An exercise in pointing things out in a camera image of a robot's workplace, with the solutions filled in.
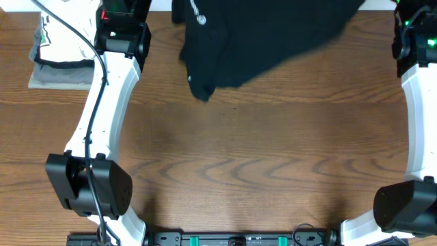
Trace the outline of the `black t-shirt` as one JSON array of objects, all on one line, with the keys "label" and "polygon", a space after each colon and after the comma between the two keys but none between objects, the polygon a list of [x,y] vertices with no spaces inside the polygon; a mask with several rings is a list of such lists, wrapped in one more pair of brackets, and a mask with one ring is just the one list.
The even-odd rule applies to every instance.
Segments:
[{"label": "black t-shirt", "polygon": [[363,0],[173,0],[185,26],[180,60],[192,95],[240,87],[285,60],[317,49],[344,29]]}]

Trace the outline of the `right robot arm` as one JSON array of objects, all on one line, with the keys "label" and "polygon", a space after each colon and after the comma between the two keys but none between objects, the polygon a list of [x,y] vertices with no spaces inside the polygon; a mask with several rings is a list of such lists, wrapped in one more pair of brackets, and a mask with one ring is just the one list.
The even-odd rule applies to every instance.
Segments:
[{"label": "right robot arm", "polygon": [[393,58],[408,108],[404,181],[381,187],[373,208],[341,223],[326,245],[407,245],[436,235],[436,0],[397,1]]}]

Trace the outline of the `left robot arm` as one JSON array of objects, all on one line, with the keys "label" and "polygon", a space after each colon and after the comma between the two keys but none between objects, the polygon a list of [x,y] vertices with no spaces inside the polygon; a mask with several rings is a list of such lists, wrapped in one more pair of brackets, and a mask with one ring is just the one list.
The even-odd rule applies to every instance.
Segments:
[{"label": "left robot arm", "polygon": [[103,1],[96,10],[94,76],[63,154],[50,154],[46,173],[66,210],[97,224],[94,236],[69,236],[68,245],[152,245],[132,206],[132,178],[119,165],[119,137],[130,95],[141,77],[151,33],[148,0]]}]

